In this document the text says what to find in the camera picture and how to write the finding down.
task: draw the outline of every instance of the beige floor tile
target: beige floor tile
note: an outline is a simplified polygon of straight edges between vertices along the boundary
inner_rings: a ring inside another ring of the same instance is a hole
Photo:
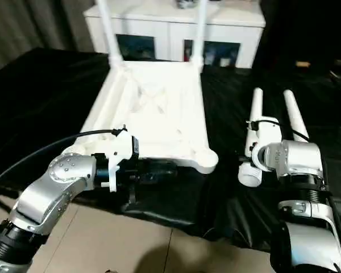
[[[165,273],[271,273],[269,254],[173,230]]]
[[[171,229],[80,207],[45,273],[163,273]]]
[[[7,197],[0,197],[0,200],[5,202],[5,204],[9,206],[13,206],[15,204],[15,200]],[[43,273],[45,271],[63,235],[65,234],[72,218],[76,214],[77,209],[78,205],[70,204],[67,211],[63,214],[62,218],[59,220],[59,222],[53,229],[52,234],[51,236],[49,236],[47,243],[44,246],[42,246],[34,256],[33,264],[30,267],[28,273]],[[2,209],[0,209],[0,223],[7,217],[8,214],[4,212]]]

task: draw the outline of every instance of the white cylindrical post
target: white cylindrical post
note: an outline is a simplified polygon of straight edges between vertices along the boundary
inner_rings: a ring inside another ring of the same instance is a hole
[[[292,129],[303,134],[306,137],[309,137],[293,92],[291,90],[284,91],[284,99]],[[296,134],[293,134],[293,136],[295,141],[307,142],[305,139]]]
[[[111,12],[107,0],[97,0],[98,9],[101,15],[103,30],[109,46],[109,62],[110,66],[119,66],[123,61],[120,54],[118,41],[116,40],[113,28],[111,26]]]
[[[263,115],[263,90],[255,88],[250,110],[250,121],[257,121]],[[250,147],[258,141],[256,131],[248,128],[245,144],[245,156],[251,158]],[[261,184],[263,172],[261,169],[251,165],[250,162],[244,162],[239,167],[238,179],[240,183],[248,187],[257,187]]]
[[[198,7],[196,37],[193,40],[192,55],[190,61],[199,67],[203,67],[203,40],[205,39],[205,28],[207,19],[207,2],[208,0],[200,0]]]
[[[251,102],[250,121],[257,121],[261,118],[261,115],[263,115],[263,90],[255,88]],[[251,130],[249,125],[245,145],[245,156],[248,158],[251,157],[251,151],[249,148],[255,141],[257,141],[256,131]]]
[[[254,89],[252,96],[250,121],[256,121],[263,115],[263,90],[259,87]]]

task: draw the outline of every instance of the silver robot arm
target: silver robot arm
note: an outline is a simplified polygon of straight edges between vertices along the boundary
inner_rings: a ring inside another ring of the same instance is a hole
[[[138,140],[126,130],[120,131],[118,137],[121,145],[113,156],[62,154],[23,191],[8,219],[0,224],[0,272],[27,272],[33,256],[46,243],[69,203],[95,186],[109,187],[109,181],[115,182],[114,170],[120,169],[120,162],[137,160]]]
[[[341,243],[328,201],[321,153],[309,137],[290,90],[284,93],[294,140],[282,140],[278,120],[262,116],[263,91],[254,90],[245,156],[239,181],[261,183],[263,172],[275,172],[283,189],[280,224],[273,234],[271,264],[276,272],[312,266],[341,272]]]

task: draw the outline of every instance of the black sheet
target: black sheet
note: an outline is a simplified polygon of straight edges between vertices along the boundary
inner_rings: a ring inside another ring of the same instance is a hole
[[[79,132],[109,71],[107,56],[35,49],[0,71],[0,173],[41,146]],[[252,91],[264,90],[264,114],[288,124],[282,92],[294,91],[310,138],[326,158],[328,180],[341,216],[341,82],[305,72],[233,70],[205,67],[201,76],[210,147],[219,155],[216,170],[204,176],[180,168],[177,181],[128,193],[97,189],[75,202],[179,228],[209,240],[226,237],[240,247],[269,251],[277,222],[277,181],[264,175],[258,188],[237,180]],[[284,137],[290,138],[288,132]],[[27,162],[0,187],[22,190],[50,160],[70,145]]]

